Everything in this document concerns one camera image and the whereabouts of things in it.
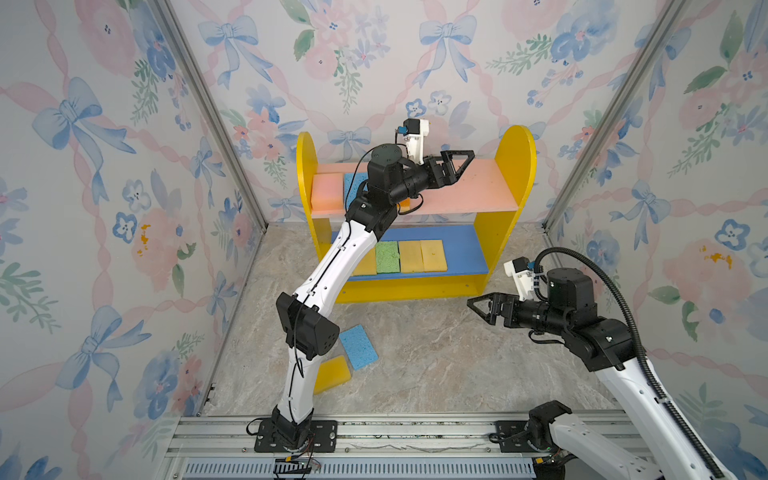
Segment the yellow pink blue toy shelf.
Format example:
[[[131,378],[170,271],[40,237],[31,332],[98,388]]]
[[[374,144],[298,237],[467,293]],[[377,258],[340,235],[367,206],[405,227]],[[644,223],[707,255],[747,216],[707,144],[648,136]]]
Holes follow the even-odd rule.
[[[467,225],[408,224],[399,219],[386,241],[441,240],[444,272],[378,274],[350,278],[340,289],[340,303],[368,303],[480,295],[499,262],[533,189],[536,146],[531,131],[512,126],[493,159],[476,159],[453,186],[424,193],[422,215],[470,213]]]

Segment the small yellow sponge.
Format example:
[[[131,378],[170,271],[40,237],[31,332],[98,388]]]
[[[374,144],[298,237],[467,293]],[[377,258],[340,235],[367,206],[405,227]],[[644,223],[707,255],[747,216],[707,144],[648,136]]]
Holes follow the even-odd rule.
[[[420,247],[424,272],[446,272],[448,270],[442,240],[422,240]]]

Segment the pale yellow sponge underneath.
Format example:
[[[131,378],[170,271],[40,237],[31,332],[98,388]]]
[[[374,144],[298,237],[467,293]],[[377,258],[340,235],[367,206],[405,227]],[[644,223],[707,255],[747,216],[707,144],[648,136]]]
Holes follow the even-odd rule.
[[[403,274],[424,272],[422,243],[418,240],[400,241],[400,272]]]

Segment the blue sponge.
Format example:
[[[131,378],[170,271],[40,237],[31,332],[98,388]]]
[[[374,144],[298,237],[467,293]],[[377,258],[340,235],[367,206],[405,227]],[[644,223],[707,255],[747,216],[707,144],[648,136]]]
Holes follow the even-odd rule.
[[[348,210],[358,196],[360,187],[367,182],[368,175],[364,172],[345,173],[343,176],[342,200],[344,209]]]
[[[356,325],[342,332],[339,339],[355,371],[361,370],[379,359],[362,325]]]

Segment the yellow sponge with green back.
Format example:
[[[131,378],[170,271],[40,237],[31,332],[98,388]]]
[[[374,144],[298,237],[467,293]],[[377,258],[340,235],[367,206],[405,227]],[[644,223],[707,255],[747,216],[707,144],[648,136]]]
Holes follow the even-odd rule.
[[[370,250],[358,263],[353,276],[372,276],[377,274],[376,250]]]

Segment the pink orange sponge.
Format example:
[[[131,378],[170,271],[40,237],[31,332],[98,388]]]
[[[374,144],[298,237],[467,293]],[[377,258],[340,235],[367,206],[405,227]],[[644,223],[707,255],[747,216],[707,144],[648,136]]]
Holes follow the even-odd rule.
[[[343,187],[343,173],[315,175],[310,196],[312,211],[328,213],[342,210],[344,208]]]

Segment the thick yellow sponge front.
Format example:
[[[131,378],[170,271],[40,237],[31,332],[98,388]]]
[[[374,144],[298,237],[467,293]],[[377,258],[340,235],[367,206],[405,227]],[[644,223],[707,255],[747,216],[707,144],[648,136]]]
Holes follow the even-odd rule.
[[[351,377],[352,374],[346,358],[344,356],[334,357],[320,365],[313,393],[319,395],[347,383]]]

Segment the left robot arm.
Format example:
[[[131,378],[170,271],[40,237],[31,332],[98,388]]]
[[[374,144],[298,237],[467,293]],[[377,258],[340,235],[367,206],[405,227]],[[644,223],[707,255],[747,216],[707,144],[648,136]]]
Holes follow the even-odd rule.
[[[321,357],[340,333],[328,316],[342,287],[400,214],[400,202],[457,183],[475,158],[472,150],[443,150],[417,163],[398,144],[374,147],[369,154],[367,183],[358,188],[330,250],[295,293],[282,293],[276,300],[289,370],[270,421],[289,450],[308,441]]]

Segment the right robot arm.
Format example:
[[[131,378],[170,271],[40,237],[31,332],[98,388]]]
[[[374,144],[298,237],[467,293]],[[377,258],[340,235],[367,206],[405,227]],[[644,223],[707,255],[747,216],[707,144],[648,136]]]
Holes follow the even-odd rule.
[[[651,451],[645,461],[587,426],[570,407],[552,400],[528,413],[524,428],[498,425],[491,442],[507,450],[526,445],[544,454],[543,465],[582,460],[608,479],[732,479],[734,473],[705,445],[661,385],[627,321],[599,315],[592,279],[573,268],[545,274],[547,294],[537,297],[530,269],[514,266],[517,293],[494,292],[468,300],[487,324],[546,334],[564,346],[609,389]]]

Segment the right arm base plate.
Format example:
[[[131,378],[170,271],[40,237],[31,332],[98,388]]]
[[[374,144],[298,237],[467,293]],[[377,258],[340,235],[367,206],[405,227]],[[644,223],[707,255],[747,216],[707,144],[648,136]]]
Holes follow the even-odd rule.
[[[537,421],[530,426],[528,420],[500,420],[494,423],[494,430],[488,435],[492,444],[502,453],[525,453],[534,456],[564,457],[571,452],[554,443],[553,437],[544,432]]]

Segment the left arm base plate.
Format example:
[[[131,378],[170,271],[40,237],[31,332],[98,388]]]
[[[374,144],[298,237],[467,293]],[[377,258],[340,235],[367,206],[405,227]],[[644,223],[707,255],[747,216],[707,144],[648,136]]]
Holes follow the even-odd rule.
[[[279,417],[259,423],[254,434],[256,453],[334,453],[338,422],[307,419],[294,424]]]

